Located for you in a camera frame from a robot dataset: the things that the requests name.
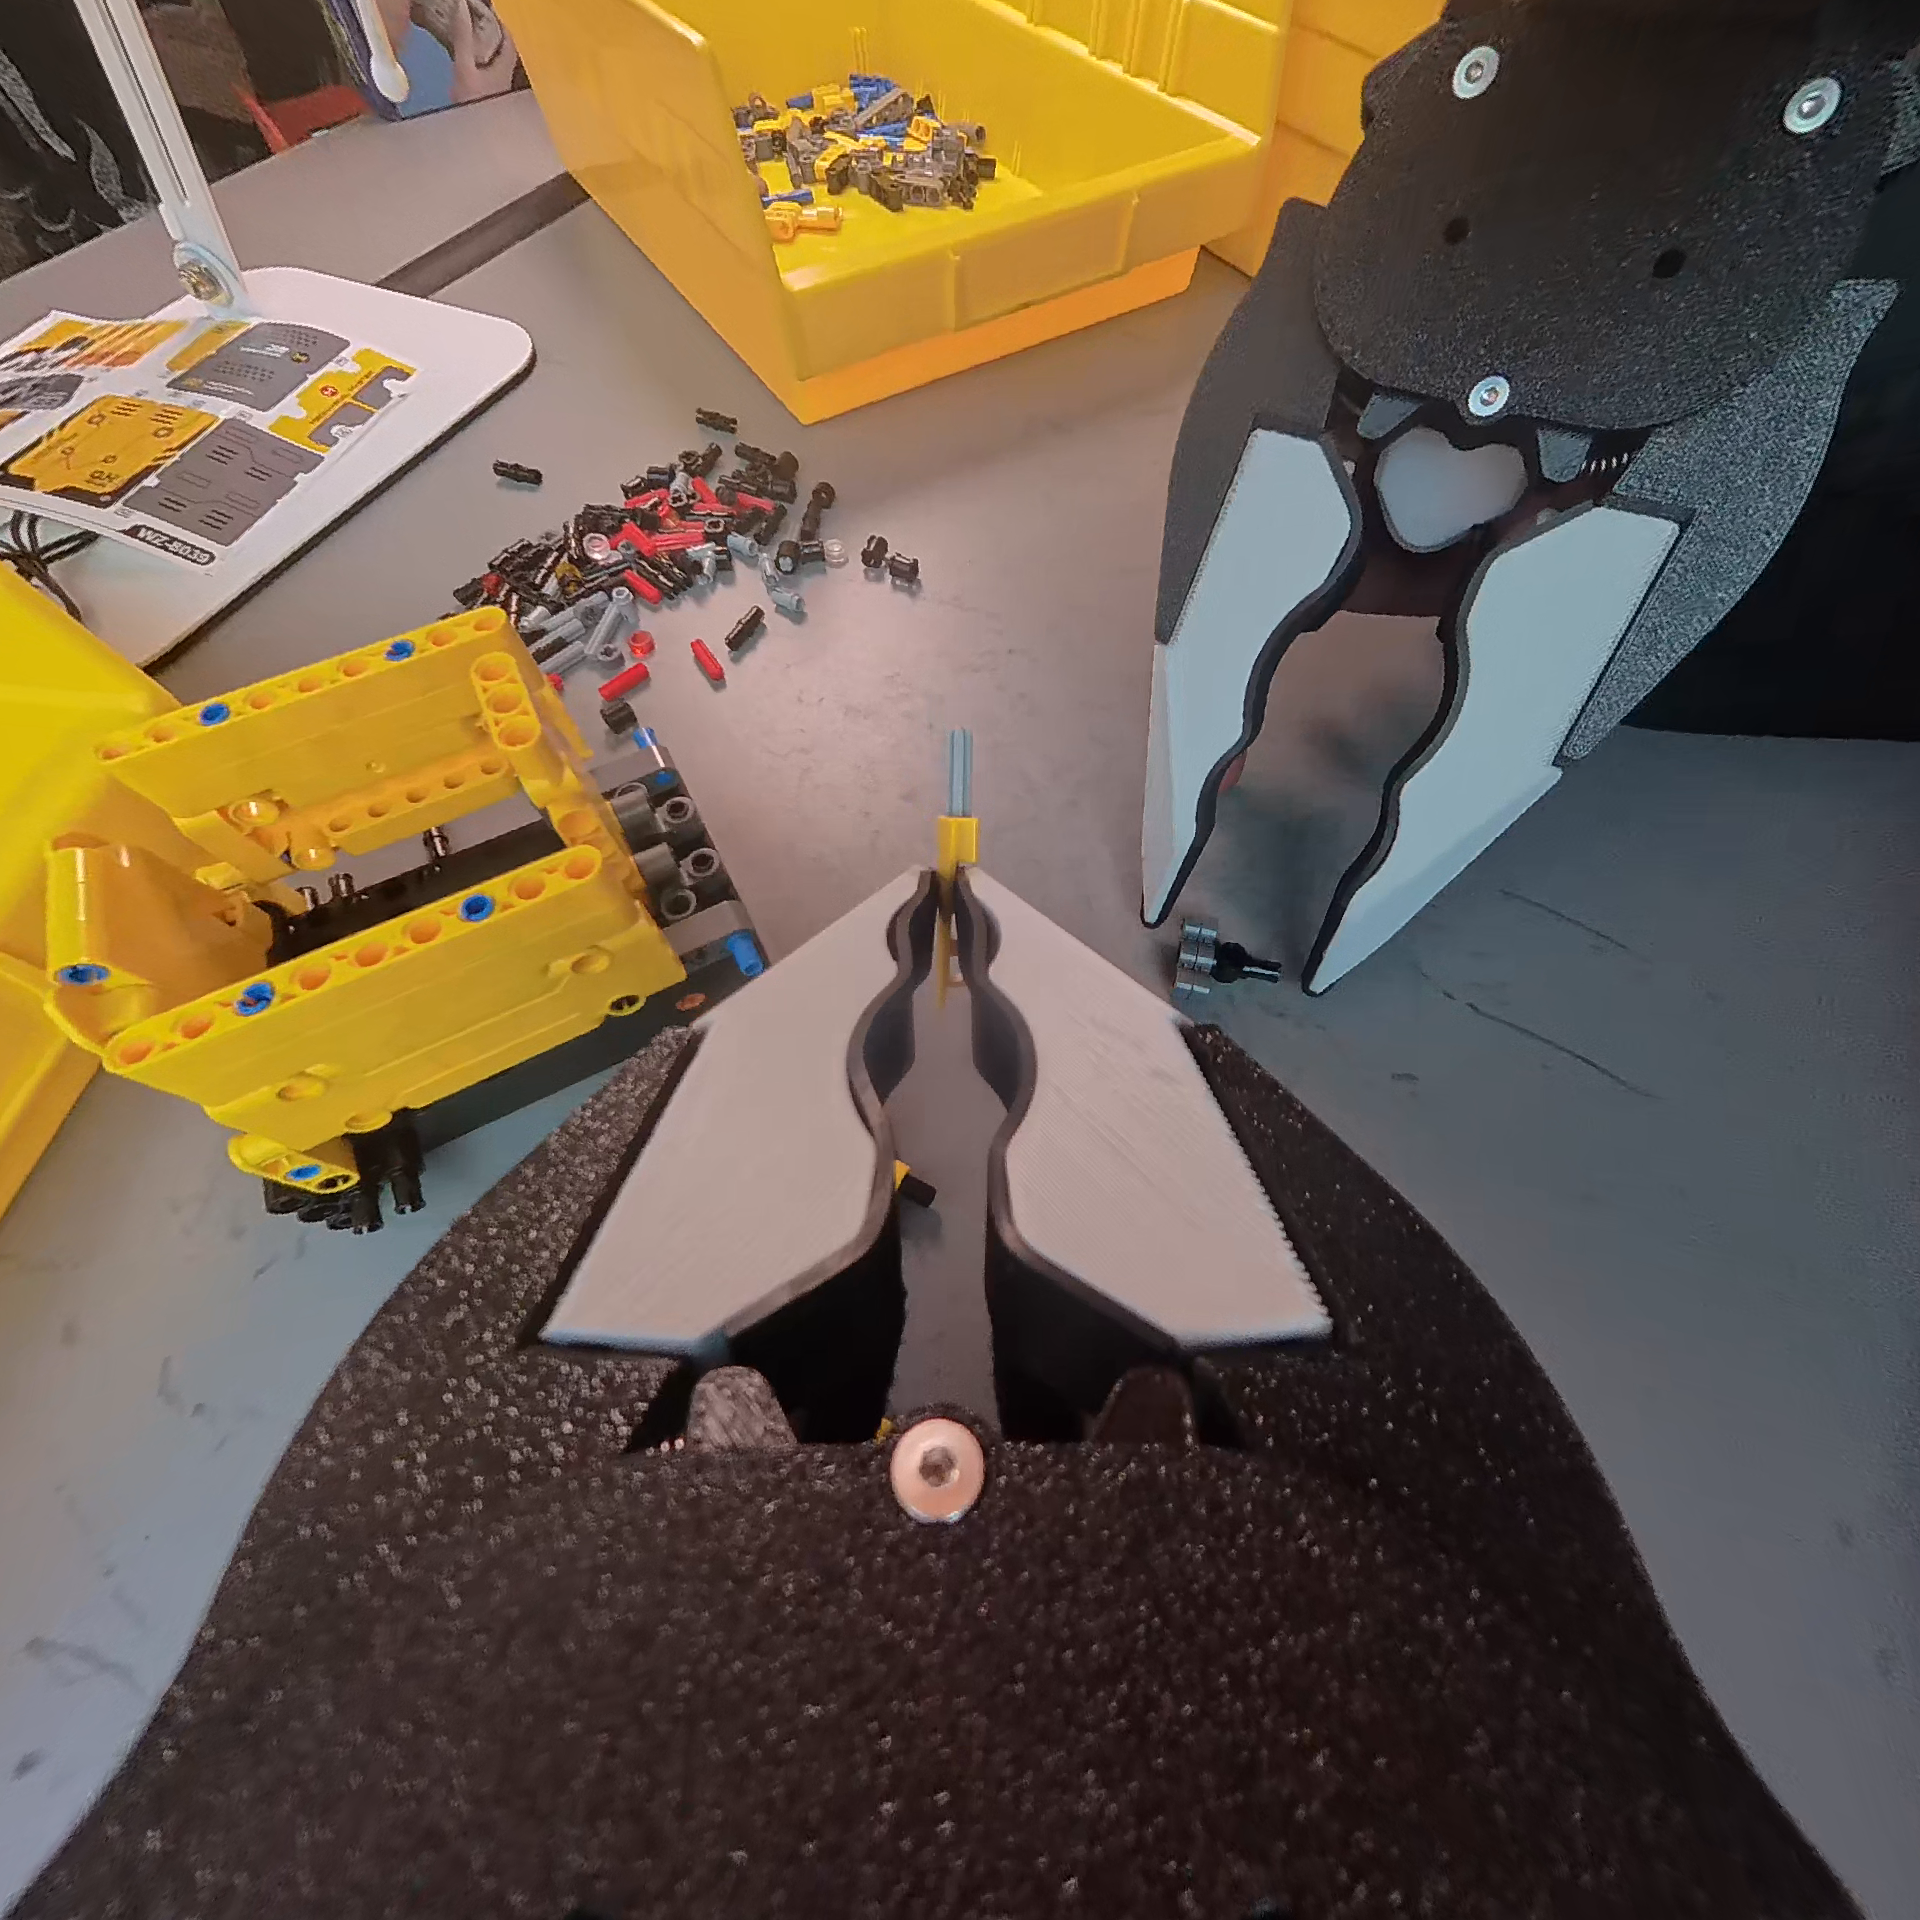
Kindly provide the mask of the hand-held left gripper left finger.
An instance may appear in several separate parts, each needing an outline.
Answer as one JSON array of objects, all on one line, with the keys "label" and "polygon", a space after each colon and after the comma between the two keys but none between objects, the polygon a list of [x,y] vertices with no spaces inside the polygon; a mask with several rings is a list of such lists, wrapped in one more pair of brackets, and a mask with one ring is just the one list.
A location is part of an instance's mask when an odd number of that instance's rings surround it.
[{"label": "hand-held left gripper left finger", "polygon": [[800,1441],[874,1439],[906,1328],[885,1100],[938,911],[935,873],[906,872],[692,1026],[543,1344],[755,1370]]}]

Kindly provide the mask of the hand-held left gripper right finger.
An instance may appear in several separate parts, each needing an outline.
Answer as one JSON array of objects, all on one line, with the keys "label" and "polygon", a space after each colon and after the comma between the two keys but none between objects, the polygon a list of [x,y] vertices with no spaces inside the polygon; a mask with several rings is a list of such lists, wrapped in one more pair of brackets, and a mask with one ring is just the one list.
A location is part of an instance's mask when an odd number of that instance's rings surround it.
[{"label": "hand-held left gripper right finger", "polygon": [[1190,1020],[983,870],[960,876],[971,1060],[1002,1106],[983,1297],[1005,1439],[1086,1439],[1138,1370],[1316,1353],[1332,1315]]}]

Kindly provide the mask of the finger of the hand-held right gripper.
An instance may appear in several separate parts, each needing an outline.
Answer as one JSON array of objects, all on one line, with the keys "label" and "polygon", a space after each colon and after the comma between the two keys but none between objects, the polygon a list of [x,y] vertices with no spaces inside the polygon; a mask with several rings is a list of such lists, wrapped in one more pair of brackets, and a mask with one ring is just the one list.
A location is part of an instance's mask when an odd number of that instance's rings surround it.
[{"label": "finger of the hand-held right gripper", "polygon": [[1336,444],[1251,432],[1148,690],[1141,922],[1160,927],[1215,826],[1224,774],[1259,734],[1286,648],[1360,576],[1363,512]]},{"label": "finger of the hand-held right gripper", "polygon": [[1559,756],[1683,532],[1583,506],[1500,545],[1444,622],[1444,697],[1382,788],[1302,988],[1327,992],[1560,778]]}]

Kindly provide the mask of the grey lego connector piece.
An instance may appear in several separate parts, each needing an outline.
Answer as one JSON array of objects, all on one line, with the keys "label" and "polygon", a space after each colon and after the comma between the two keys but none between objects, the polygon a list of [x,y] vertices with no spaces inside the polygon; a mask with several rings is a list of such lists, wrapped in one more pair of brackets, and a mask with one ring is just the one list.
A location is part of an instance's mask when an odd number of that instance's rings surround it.
[{"label": "grey lego connector piece", "polygon": [[1224,940],[1219,928],[1184,919],[1182,937],[1175,956],[1175,975],[1170,998],[1175,1001],[1200,1001],[1213,991],[1236,985],[1240,980],[1256,980],[1278,985],[1284,979],[1280,960],[1247,951],[1235,940]]}]

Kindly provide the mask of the small yellow lego piece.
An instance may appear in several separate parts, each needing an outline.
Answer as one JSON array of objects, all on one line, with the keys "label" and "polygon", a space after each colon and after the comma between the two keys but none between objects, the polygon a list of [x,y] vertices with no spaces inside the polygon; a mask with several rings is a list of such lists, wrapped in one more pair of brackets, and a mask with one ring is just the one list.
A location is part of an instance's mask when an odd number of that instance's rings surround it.
[{"label": "small yellow lego piece", "polygon": [[955,972],[955,882],[963,872],[975,864],[979,820],[971,803],[951,803],[935,823],[935,876],[939,915],[935,919],[932,991],[935,1006],[947,1008]]}]

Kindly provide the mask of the yellow lego vehicle model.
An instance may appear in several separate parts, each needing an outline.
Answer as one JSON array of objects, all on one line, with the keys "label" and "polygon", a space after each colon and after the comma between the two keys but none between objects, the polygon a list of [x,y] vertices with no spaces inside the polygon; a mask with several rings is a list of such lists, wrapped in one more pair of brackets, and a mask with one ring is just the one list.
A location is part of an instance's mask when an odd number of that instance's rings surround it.
[{"label": "yellow lego vehicle model", "polygon": [[591,756],[494,610],[96,748],[182,855],[45,860],[45,1016],[203,1114],[274,1217],[376,1232],[426,1153],[634,1056],[768,967],[656,731]]}]

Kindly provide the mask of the pile of small lego pins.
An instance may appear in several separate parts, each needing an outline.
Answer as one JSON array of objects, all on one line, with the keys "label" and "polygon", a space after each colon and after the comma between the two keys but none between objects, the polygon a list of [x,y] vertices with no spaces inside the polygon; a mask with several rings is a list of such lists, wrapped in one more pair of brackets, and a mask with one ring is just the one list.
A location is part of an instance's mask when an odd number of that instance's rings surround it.
[{"label": "pile of small lego pins", "polygon": [[450,596],[456,614],[507,618],[543,687],[589,702],[612,740],[642,734],[662,655],[722,690],[733,662],[808,618],[813,578],[851,571],[896,595],[927,583],[890,536],[842,537],[839,487],[798,451],[755,444],[709,407],[692,426],[691,446],[503,545]]}]

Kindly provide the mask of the pile of grey blue lego parts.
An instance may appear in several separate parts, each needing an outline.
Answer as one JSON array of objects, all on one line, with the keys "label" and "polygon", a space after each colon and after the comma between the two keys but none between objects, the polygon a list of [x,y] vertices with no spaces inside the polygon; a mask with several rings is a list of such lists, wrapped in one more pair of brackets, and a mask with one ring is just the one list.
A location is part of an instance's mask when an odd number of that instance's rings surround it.
[{"label": "pile of grey blue lego parts", "polygon": [[755,91],[731,107],[731,128],[782,249],[842,234],[855,202],[886,218],[974,210],[1002,178],[983,123],[948,120],[931,95],[871,71],[782,103]]}]

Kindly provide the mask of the yellow plastic storage bin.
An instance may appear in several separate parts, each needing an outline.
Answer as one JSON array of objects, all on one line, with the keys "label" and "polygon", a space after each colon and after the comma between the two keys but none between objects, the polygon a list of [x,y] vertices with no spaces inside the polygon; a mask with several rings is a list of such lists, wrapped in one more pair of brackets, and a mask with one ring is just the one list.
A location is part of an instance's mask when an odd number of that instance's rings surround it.
[{"label": "yellow plastic storage bin", "polygon": [[1210,244],[1255,276],[1286,202],[1327,204],[1360,145],[1360,89],[1382,60],[1427,33],[1442,2],[1280,6],[1280,91],[1246,222]]},{"label": "yellow plastic storage bin", "polygon": [[45,867],[84,833],[184,852],[163,815],[110,778],[96,748],[176,702],[12,567],[3,567],[3,1207],[12,1207],[96,1059],[45,1016]]},{"label": "yellow plastic storage bin", "polygon": [[[803,426],[1179,295],[1264,169],[1291,6],[499,6],[547,130]],[[848,74],[980,123],[974,209],[763,222],[733,107]]]}]

